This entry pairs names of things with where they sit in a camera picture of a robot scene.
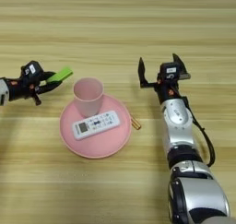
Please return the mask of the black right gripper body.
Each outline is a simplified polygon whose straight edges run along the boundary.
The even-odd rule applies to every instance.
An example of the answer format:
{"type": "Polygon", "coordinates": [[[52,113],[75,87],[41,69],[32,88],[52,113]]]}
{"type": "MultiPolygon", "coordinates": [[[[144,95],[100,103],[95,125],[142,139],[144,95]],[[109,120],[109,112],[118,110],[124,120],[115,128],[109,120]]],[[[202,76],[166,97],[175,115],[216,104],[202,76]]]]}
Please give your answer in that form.
{"type": "Polygon", "coordinates": [[[149,86],[158,94],[160,104],[166,100],[174,100],[181,97],[177,78],[158,76],[157,80],[150,83],[149,86]]]}

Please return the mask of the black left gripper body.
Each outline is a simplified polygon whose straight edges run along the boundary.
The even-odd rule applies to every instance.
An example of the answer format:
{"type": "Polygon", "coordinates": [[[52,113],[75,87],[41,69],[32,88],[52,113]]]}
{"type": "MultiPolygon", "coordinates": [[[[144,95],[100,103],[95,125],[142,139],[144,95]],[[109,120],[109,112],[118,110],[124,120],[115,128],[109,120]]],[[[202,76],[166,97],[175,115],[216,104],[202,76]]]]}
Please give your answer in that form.
{"type": "Polygon", "coordinates": [[[22,79],[8,79],[6,85],[9,91],[9,100],[29,99],[33,98],[36,105],[41,105],[37,93],[35,92],[35,85],[24,83],[22,79]]]}

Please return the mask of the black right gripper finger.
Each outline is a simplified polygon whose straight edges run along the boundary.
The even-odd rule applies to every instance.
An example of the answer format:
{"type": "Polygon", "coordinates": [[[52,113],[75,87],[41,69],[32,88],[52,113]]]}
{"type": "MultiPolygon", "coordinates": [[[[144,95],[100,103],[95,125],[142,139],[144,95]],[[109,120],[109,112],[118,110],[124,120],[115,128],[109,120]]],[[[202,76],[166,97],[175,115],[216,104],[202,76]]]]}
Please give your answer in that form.
{"type": "Polygon", "coordinates": [[[181,58],[176,53],[174,53],[172,57],[173,61],[177,63],[180,67],[180,80],[190,79],[191,75],[187,72],[186,67],[181,58]]]}
{"type": "Polygon", "coordinates": [[[148,81],[145,78],[145,65],[142,58],[139,58],[138,77],[139,77],[140,87],[144,88],[148,84],[147,83],[148,81]]]}

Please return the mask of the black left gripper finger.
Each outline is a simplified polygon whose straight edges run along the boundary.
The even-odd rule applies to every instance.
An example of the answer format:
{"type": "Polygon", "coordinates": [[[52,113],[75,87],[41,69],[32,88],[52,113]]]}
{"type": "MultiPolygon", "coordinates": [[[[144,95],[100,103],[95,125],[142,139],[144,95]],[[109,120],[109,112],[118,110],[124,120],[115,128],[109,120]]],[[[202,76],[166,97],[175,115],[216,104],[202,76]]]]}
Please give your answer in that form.
{"type": "Polygon", "coordinates": [[[47,72],[41,72],[39,75],[40,81],[46,81],[48,78],[52,77],[54,75],[54,72],[47,71],[47,72]]]}
{"type": "Polygon", "coordinates": [[[40,93],[46,93],[49,91],[52,91],[54,89],[56,89],[57,87],[59,87],[62,84],[61,81],[53,81],[53,82],[49,82],[44,86],[40,86],[40,93]]]}

